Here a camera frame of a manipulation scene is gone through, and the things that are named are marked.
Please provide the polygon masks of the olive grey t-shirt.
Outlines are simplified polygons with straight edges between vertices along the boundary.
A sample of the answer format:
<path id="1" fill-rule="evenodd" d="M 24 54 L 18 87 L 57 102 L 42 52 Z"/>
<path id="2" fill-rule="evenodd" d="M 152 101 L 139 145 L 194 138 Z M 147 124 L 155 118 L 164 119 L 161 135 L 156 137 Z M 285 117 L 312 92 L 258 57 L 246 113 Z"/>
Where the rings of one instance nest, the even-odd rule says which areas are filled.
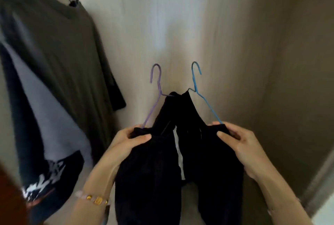
<path id="1" fill-rule="evenodd" d="M 113 111 L 126 107 L 93 19 L 78 3 L 0 0 L 9 44 L 88 137 L 96 163 L 114 134 Z"/>

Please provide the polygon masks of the plain black garment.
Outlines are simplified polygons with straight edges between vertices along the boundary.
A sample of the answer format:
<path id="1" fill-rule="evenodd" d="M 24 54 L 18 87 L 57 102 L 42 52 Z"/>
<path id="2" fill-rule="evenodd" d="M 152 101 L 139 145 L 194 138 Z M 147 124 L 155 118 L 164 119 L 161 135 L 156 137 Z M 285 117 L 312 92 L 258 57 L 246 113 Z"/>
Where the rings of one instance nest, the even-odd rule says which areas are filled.
<path id="1" fill-rule="evenodd" d="M 224 124 L 207 125 L 190 93 L 177 96 L 177 135 L 185 179 L 198 186 L 198 211 L 206 225 L 241 225 L 244 167 L 217 132 Z"/>

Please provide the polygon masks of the purple wire hanger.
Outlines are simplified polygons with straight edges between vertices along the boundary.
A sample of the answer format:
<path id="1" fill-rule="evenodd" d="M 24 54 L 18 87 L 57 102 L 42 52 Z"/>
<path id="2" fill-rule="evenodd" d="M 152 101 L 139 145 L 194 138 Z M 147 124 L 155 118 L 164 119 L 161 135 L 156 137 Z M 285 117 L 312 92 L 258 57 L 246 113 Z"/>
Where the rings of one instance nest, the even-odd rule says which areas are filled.
<path id="1" fill-rule="evenodd" d="M 158 95 L 157 95 L 156 100 L 155 100 L 154 104 L 152 105 L 152 107 L 151 107 L 151 109 L 150 109 L 150 111 L 149 111 L 147 117 L 145 118 L 143 124 L 141 125 L 141 128 L 145 128 L 145 126 L 146 126 L 146 124 L 148 123 L 148 121 L 149 121 L 149 119 L 150 119 L 152 113 L 154 112 L 154 110 L 155 110 L 155 108 L 156 108 L 156 106 L 157 106 L 157 104 L 158 104 L 160 98 L 161 98 L 162 96 L 165 96 L 165 97 L 172 96 L 172 95 L 164 94 L 164 93 L 162 92 L 162 88 L 161 88 L 162 69 L 161 69 L 160 64 L 158 64 L 158 63 L 153 64 L 153 66 L 152 66 L 152 68 L 151 68 L 151 72 L 150 72 L 150 84 L 153 83 L 153 74 L 154 74 L 154 69 L 155 69 L 155 67 L 157 67 L 157 68 L 158 68 L 158 71 L 159 71 L 159 73 L 158 73 L 158 79 L 157 79 Z"/>

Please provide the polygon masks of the person's left forearm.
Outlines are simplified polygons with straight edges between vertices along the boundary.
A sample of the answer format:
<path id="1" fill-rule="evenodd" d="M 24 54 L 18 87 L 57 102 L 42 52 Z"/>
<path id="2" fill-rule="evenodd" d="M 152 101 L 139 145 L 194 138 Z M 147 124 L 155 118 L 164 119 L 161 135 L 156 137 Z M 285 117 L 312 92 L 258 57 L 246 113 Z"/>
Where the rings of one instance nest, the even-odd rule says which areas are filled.
<path id="1" fill-rule="evenodd" d="M 102 225 L 118 170 L 113 174 L 99 173 L 97 165 L 89 174 L 81 196 L 77 197 L 66 225 Z"/>

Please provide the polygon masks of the person's right forearm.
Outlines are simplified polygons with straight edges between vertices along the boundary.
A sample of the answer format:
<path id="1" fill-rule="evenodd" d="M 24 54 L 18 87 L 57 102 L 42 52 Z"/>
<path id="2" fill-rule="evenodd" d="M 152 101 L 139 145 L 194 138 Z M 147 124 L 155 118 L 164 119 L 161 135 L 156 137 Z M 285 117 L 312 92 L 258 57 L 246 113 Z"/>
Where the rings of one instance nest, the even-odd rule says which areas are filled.
<path id="1" fill-rule="evenodd" d="M 293 190 L 271 162 L 256 171 L 255 177 L 273 225 L 314 225 Z"/>

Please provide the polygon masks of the beige wardrobe frame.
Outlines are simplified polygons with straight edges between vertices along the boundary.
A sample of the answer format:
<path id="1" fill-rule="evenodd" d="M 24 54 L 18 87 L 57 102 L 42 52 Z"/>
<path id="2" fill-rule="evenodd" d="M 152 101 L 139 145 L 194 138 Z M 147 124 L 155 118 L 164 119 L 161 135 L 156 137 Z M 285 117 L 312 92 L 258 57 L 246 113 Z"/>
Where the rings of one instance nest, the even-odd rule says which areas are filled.
<path id="1" fill-rule="evenodd" d="M 334 193 L 334 146 L 305 190 L 301 203 L 313 217 Z"/>

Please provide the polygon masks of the black and grey graphic t-shirt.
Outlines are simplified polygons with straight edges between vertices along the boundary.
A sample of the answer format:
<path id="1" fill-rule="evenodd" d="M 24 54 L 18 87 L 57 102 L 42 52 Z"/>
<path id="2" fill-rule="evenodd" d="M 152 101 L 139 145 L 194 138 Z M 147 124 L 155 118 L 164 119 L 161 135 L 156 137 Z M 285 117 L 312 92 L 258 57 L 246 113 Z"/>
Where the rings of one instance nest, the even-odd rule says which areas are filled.
<path id="1" fill-rule="evenodd" d="M 16 51 L 0 42 L 21 191 L 37 225 L 70 198 L 84 165 L 92 166 L 86 134 Z"/>

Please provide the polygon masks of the person's right hand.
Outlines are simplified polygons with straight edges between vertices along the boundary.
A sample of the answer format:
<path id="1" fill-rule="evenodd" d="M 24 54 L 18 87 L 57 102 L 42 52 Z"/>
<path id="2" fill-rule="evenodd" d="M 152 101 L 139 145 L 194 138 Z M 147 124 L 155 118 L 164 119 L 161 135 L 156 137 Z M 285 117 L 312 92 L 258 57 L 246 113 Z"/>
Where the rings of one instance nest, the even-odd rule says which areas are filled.
<path id="1" fill-rule="evenodd" d="M 272 164 L 254 132 L 229 122 L 223 124 L 230 132 L 229 135 L 239 140 L 235 154 L 246 173 L 255 181 L 260 180 L 261 176 L 270 170 Z"/>

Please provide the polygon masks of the person's left hand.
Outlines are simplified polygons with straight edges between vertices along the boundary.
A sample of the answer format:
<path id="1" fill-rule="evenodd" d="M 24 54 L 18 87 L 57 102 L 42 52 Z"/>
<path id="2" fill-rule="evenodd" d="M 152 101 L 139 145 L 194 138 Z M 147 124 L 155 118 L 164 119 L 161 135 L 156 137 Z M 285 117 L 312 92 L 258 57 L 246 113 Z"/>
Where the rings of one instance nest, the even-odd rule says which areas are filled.
<path id="1" fill-rule="evenodd" d="M 119 130 L 113 139 L 110 147 L 102 156 L 97 165 L 99 173 L 113 174 L 118 170 L 120 164 L 130 155 L 136 146 L 130 144 L 131 134 L 139 125 Z"/>

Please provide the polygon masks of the black garment with white stripe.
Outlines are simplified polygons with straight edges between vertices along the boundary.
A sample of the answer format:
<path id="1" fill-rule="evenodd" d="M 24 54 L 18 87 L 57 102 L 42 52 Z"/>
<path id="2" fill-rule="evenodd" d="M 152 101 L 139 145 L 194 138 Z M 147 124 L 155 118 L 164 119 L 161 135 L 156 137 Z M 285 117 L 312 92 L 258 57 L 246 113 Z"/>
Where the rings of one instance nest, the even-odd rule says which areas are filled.
<path id="1" fill-rule="evenodd" d="M 180 95 L 165 98 L 151 128 L 135 128 L 130 138 L 152 138 L 132 149 L 115 179 L 118 225 L 179 225 L 181 168 L 175 143 L 176 104 Z"/>

